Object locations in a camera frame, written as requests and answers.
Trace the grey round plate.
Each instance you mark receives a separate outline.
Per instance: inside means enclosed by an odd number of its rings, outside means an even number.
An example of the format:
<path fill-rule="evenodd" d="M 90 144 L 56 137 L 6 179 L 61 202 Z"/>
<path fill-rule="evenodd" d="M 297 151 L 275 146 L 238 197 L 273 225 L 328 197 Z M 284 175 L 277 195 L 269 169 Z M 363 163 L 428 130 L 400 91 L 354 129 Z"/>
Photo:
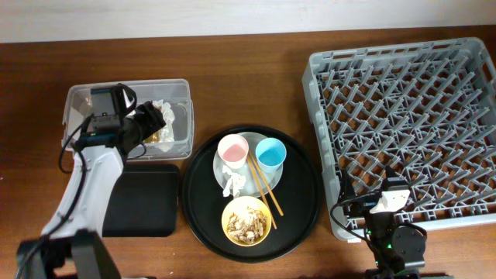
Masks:
<path fill-rule="evenodd" d="M 250 147 L 250 152 L 254 153 L 255 149 L 257 147 L 257 144 L 266 139 L 267 137 L 263 134 L 260 133 L 255 133 L 255 132 L 242 132 L 239 133 L 239 135 L 243 136 L 246 141 L 249 144 Z M 243 188 L 240 188 L 240 190 L 237 192 L 235 195 L 235 198 L 239 196 L 251 196 L 255 198 L 260 197 L 260 192 L 257 188 L 256 182 L 253 179 L 253 175 L 250 171 L 250 167 L 248 163 L 245 163 L 243 167 L 240 169 L 232 169 L 230 168 L 230 172 L 224 172 L 223 168 L 225 167 L 224 161 L 220 158 L 218 152 L 215 152 L 215 156 L 213 159 L 213 172 L 215 175 L 215 179 L 222 188 L 222 194 L 226 196 L 227 193 L 229 193 L 230 196 L 233 195 L 233 182 L 230 185 L 229 191 L 226 191 L 225 188 L 229 182 L 229 180 L 232 177 L 232 174 L 238 174 L 241 177 L 246 178 L 246 182 L 243 186 Z M 278 185 L 282 174 L 283 174 L 283 166 L 280 166 L 275 172 L 272 173 L 266 173 L 264 172 L 263 175 L 270 186 L 271 190 L 274 190 L 276 186 Z"/>

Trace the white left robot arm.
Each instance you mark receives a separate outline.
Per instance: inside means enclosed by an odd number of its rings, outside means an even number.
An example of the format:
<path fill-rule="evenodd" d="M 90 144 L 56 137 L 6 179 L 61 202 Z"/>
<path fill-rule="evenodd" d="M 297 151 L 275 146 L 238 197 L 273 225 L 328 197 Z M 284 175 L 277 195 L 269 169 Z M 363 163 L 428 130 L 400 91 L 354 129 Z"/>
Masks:
<path fill-rule="evenodd" d="M 102 242 L 112 190 L 129 153 L 165 125 L 152 102 L 97 108 L 75 130 L 74 168 L 62 200 L 37 240 L 20 243 L 17 278 L 55 278 L 71 259 L 76 278 L 119 278 Z"/>

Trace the round black serving tray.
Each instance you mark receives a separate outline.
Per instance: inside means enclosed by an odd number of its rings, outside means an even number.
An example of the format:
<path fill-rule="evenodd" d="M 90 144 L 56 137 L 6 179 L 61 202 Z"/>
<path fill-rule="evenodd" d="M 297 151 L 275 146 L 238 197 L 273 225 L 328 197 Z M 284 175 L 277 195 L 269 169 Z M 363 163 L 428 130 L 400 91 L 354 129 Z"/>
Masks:
<path fill-rule="evenodd" d="M 220 139 L 241 132 L 274 137 L 281 140 L 288 151 L 282 177 L 273 190 L 284 214 L 275 213 L 277 228 L 260 244 L 250 247 L 236 245 L 222 231 L 222 212 L 232 199 L 222 196 L 213 171 Z M 265 126 L 237 126 L 221 131 L 199 148 L 184 175 L 181 198 L 192 232 L 207 248 L 230 260 L 258 263 L 281 257 L 306 239 L 317 221 L 322 190 L 322 179 L 315 165 L 296 140 Z"/>

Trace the yellow bowl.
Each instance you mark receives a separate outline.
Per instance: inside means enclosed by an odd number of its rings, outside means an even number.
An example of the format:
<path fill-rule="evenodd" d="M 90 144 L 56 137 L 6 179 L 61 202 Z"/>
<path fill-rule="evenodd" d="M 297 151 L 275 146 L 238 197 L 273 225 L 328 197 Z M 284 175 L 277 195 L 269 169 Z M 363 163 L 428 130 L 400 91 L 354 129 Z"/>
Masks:
<path fill-rule="evenodd" d="M 222 213 L 223 232 L 238 246 L 250 247 L 262 243 L 272 227 L 270 210 L 258 198 L 234 198 Z"/>

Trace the gold foil wrapper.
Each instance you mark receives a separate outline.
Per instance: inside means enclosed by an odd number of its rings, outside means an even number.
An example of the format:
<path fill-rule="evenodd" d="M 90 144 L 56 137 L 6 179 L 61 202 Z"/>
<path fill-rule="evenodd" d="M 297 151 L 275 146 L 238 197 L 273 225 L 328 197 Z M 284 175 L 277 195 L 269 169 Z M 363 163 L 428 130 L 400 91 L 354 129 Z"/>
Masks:
<path fill-rule="evenodd" d="M 148 138 L 144 140 L 145 143 L 159 143 L 160 142 L 160 132 L 155 132 Z"/>

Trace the pink cup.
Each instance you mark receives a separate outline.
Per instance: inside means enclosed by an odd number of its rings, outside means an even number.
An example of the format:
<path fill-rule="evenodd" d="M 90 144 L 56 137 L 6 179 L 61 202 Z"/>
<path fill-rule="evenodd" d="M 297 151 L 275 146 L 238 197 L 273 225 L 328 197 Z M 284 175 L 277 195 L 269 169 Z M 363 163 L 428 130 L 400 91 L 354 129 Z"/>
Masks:
<path fill-rule="evenodd" d="M 227 167 L 240 169 L 245 163 L 250 147 L 246 139 L 238 134 L 221 138 L 217 153 Z"/>

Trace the food scraps pile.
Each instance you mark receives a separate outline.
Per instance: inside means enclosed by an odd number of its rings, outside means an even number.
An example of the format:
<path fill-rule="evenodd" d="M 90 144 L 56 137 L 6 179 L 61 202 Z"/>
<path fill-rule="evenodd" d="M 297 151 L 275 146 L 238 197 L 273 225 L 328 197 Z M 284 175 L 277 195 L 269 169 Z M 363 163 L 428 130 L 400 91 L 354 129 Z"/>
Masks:
<path fill-rule="evenodd" d="M 244 212 L 231 214 L 226 225 L 227 236 L 238 243 L 252 245 L 259 241 L 267 228 L 267 217 L 261 210 L 247 207 Z"/>

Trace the grey plastic dishwasher rack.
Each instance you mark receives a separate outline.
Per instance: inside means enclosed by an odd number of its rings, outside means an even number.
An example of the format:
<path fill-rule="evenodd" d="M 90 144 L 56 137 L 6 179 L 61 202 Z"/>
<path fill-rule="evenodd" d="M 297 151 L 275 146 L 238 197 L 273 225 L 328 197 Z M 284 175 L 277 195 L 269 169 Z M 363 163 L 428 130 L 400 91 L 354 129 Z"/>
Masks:
<path fill-rule="evenodd" d="M 427 230 L 495 221 L 495 67 L 476 37 L 312 54 L 302 77 L 337 239 L 363 217 L 336 207 L 346 171 L 358 195 L 390 166 L 411 186 L 396 218 Z"/>

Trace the small white tissue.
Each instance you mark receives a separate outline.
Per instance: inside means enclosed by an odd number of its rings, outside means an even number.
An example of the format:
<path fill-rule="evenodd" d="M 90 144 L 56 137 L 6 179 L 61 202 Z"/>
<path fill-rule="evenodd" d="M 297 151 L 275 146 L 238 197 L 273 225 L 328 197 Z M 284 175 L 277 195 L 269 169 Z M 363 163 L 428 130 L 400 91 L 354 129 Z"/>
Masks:
<path fill-rule="evenodd" d="M 228 180 L 226 182 L 226 186 L 222 191 L 222 195 L 224 197 L 232 195 L 234 198 L 238 198 L 240 195 L 240 191 L 243 190 L 246 184 L 246 177 L 232 171 L 226 165 L 222 167 L 222 172 L 228 175 Z"/>

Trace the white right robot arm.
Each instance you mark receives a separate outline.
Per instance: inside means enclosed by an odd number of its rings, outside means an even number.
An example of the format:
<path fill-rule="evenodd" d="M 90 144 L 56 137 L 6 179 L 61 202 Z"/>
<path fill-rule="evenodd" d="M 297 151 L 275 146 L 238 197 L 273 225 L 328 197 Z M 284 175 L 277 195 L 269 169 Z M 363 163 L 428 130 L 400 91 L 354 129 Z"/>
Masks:
<path fill-rule="evenodd" d="M 395 219 L 411 194 L 409 183 L 391 167 L 378 189 L 364 195 L 354 192 L 352 178 L 344 173 L 338 206 L 350 217 L 364 217 L 363 239 L 374 255 L 376 267 L 365 271 L 365 278 L 420 278 L 425 266 L 427 232 L 420 226 Z"/>

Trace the blue cup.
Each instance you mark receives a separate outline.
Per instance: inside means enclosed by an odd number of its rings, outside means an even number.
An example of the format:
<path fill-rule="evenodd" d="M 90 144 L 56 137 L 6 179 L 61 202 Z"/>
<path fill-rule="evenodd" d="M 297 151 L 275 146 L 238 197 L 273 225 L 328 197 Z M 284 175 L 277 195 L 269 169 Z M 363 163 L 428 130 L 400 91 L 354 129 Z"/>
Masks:
<path fill-rule="evenodd" d="M 266 138 L 257 144 L 255 156 L 262 171 L 273 173 L 286 159 L 286 146 L 279 139 Z"/>

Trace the black rectangular tray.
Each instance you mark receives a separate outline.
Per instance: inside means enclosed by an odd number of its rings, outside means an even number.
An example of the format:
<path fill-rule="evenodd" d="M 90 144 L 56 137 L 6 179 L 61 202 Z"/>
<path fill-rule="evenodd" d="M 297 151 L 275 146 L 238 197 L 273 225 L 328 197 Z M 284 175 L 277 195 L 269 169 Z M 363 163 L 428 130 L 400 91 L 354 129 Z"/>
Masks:
<path fill-rule="evenodd" d="M 179 185 L 173 164 L 127 164 L 112 190 L 102 235 L 168 237 L 176 228 Z"/>

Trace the wooden chopstick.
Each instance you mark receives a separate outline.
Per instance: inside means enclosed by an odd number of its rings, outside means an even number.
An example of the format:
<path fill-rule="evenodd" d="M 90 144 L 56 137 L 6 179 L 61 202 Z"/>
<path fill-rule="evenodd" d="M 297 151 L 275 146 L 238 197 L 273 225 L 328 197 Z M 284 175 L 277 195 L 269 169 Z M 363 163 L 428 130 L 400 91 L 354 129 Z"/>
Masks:
<path fill-rule="evenodd" d="M 251 173 L 252 173 L 252 175 L 253 175 L 253 179 L 254 179 L 254 181 L 255 181 L 255 185 L 257 186 L 257 190 L 258 190 L 258 192 L 259 192 L 259 194 L 260 194 L 260 197 L 262 198 L 263 203 L 266 205 L 267 209 L 269 210 L 270 217 L 271 217 L 271 222 L 272 222 L 272 226 L 273 226 L 275 229 L 277 229 L 277 224 L 276 224 L 276 222 L 274 221 L 274 217 L 273 217 L 272 212 L 271 212 L 271 210 L 270 210 L 270 208 L 269 208 L 268 202 L 267 202 L 267 200 L 266 200 L 266 198 L 265 198 L 265 194 L 264 194 L 264 192 L 263 192 L 263 189 L 262 189 L 262 187 L 261 187 L 261 185 L 260 185 L 259 177 L 258 177 L 257 171 L 256 171 L 256 169 L 255 169 L 254 162 L 253 162 L 253 160 L 251 159 L 251 156 L 250 156 L 250 155 L 248 156 L 247 161 L 248 161 L 248 164 L 249 164 L 249 167 L 250 167 L 250 171 L 251 171 Z"/>
<path fill-rule="evenodd" d="M 272 202 L 274 203 L 277 211 L 279 212 L 279 215 L 283 216 L 284 212 L 282 211 L 282 208 L 280 207 L 274 193 L 272 192 L 272 189 L 270 188 L 268 180 L 265 178 L 263 171 L 259 167 L 257 160 L 251 151 L 248 153 L 248 158 L 249 158 L 248 163 L 250 165 L 250 169 L 253 172 L 253 176 L 254 176 L 258 191 L 260 193 L 260 197 L 263 199 L 263 202 L 267 205 L 267 199 L 265 198 L 265 193 L 264 193 L 264 190 L 262 189 L 262 185 L 264 185 L 264 187 L 267 189 L 267 193 L 269 194 L 270 198 L 272 199 Z"/>

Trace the clear plastic waste bin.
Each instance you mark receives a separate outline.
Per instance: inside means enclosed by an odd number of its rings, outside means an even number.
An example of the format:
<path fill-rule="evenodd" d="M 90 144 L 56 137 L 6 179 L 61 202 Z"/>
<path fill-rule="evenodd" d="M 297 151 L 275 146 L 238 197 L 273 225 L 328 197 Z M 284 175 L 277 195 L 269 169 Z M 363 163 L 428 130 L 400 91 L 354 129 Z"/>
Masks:
<path fill-rule="evenodd" d="M 92 88 L 110 87 L 114 81 L 94 84 L 75 85 L 69 89 L 64 108 L 64 143 L 68 136 L 92 112 L 90 90 Z M 191 155 L 194 138 L 194 107 L 191 100 L 189 83 L 185 79 L 156 79 L 124 81 L 123 84 L 133 89 L 140 105 L 146 101 L 164 100 L 169 102 L 174 112 L 174 145 L 167 152 L 162 152 L 154 143 L 137 146 L 129 154 L 138 161 L 183 160 Z"/>

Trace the large white napkin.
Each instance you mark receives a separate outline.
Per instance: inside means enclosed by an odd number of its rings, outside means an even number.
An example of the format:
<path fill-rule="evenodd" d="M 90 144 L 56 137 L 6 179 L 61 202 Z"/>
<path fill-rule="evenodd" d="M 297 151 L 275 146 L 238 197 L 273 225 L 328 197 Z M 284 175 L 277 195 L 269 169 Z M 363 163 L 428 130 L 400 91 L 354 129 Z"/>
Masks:
<path fill-rule="evenodd" d="M 165 102 L 164 100 L 159 100 L 159 101 L 152 101 L 152 103 L 155 108 L 161 111 L 165 121 L 165 126 L 158 131 L 160 132 L 160 142 L 155 143 L 155 145 L 156 148 L 158 148 L 162 152 L 167 152 L 174 145 L 173 123 L 175 120 L 175 115 L 173 110 L 171 109 L 171 104 L 169 102 Z"/>

